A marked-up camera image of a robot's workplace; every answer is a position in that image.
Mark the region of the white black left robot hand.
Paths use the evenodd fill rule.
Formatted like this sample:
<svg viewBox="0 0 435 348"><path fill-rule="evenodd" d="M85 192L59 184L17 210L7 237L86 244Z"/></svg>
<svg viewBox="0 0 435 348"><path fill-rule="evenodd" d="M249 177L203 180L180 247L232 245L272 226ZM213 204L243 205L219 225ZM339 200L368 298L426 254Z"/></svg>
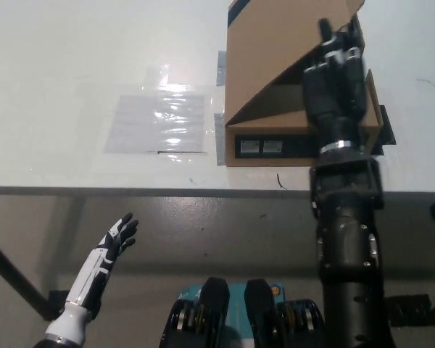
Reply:
<svg viewBox="0 0 435 348"><path fill-rule="evenodd" d="M120 218L91 250L73 283L66 302L85 308L94 319L117 258L134 245L138 220L129 212Z"/></svg>

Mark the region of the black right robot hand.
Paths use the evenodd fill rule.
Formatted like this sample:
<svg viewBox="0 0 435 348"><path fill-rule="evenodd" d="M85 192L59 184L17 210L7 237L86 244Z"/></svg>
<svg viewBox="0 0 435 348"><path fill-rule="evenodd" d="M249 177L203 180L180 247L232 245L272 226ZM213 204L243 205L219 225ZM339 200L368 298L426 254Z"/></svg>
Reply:
<svg viewBox="0 0 435 348"><path fill-rule="evenodd" d="M353 21L334 30L322 18L318 29L321 43L315 49L314 64L302 74L307 121L321 153L360 149L360 123L368 108L362 39Z"/></svg>

